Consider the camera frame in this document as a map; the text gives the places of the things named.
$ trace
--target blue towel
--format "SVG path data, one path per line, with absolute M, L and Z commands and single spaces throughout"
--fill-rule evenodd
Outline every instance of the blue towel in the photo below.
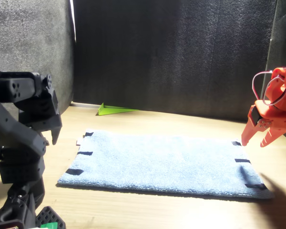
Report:
M 272 198 L 238 142 L 87 130 L 59 184 Z

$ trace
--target cable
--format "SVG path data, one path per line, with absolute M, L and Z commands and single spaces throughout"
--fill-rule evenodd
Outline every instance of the cable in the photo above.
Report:
M 271 74 L 272 74 L 272 71 L 263 71 L 263 72 L 260 72 L 260 73 L 256 74 L 256 75 L 253 77 L 253 79 L 252 79 L 252 91 L 253 91 L 254 95 L 256 96 L 256 99 L 257 99 L 257 100 L 259 100 L 259 96 L 257 95 L 257 92 L 256 92 L 256 90 L 255 90 L 255 88 L 254 88 L 254 79 L 255 79 L 258 75 L 260 75 L 260 74 L 265 74 L 265 73 L 271 73 Z
M 263 103 L 264 103 L 265 105 L 267 105 L 267 106 L 273 106 L 274 104 L 277 104 L 278 102 L 280 102 L 280 101 L 284 98 L 284 96 L 285 96 L 285 94 L 286 94 L 286 89 L 285 89 L 285 90 L 283 91 L 283 93 L 280 95 L 280 97 L 278 97 L 278 98 L 277 98 L 276 100 L 274 100 L 272 103 L 267 104 L 267 103 L 265 102 L 267 88 L 270 86 L 270 84 L 271 84 L 272 81 L 277 80 L 277 79 L 280 79 L 280 80 L 283 81 L 283 82 L 285 81 L 284 78 L 283 78 L 282 76 L 280 76 L 280 75 L 276 76 L 275 78 L 273 78 L 272 80 L 269 81 L 269 83 L 267 84 L 267 87 L 266 87 L 266 89 L 265 89 L 265 91 L 264 91 L 264 95 L 263 95 Z

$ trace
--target black foam wall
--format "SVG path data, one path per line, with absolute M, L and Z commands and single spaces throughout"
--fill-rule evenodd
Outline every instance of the black foam wall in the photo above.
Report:
M 286 0 L 277 0 L 267 69 L 273 70 L 282 66 L 286 66 Z M 266 75 L 264 87 L 270 78 L 270 74 Z
M 75 0 L 73 100 L 246 120 L 275 7 L 276 0 Z

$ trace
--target wooden table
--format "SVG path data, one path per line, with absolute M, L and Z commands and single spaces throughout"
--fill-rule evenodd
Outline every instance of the wooden table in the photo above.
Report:
M 239 138 L 245 124 L 177 114 L 136 111 L 96 116 L 98 106 L 70 106 L 55 146 L 47 147 L 44 206 L 52 206 L 68 229 L 286 229 L 286 138 L 260 148 L 263 133 L 245 147 L 273 200 L 177 197 L 56 187 L 75 158 L 76 140 L 86 128 L 124 134 Z M 0 208 L 10 185 L 0 182 Z

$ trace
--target velcro strip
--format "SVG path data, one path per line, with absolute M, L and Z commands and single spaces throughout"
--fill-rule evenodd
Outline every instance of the velcro strip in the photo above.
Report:
M 265 189 L 267 189 L 266 185 L 264 185 L 264 184 L 258 184 L 258 185 L 245 184 L 245 185 L 246 185 L 246 187 L 248 187 L 248 188 L 258 188 L 258 189 L 260 189 L 260 190 L 265 190 Z
M 85 133 L 85 137 L 92 136 L 92 135 L 93 135 L 93 132 L 92 133 L 88 133 L 88 132 Z
M 234 146 L 242 146 L 242 144 L 240 144 L 240 142 L 237 142 L 237 141 L 233 141 L 232 144 L 233 144 Z
M 84 170 L 81 170 L 81 169 L 72 169 L 72 168 L 69 168 L 66 173 L 70 174 L 70 175 L 80 175 L 83 173 Z
M 77 154 L 83 154 L 83 155 L 88 155 L 88 156 L 91 156 L 93 152 L 78 152 Z
M 248 159 L 235 159 L 235 162 L 249 162 L 251 164 L 250 160 Z

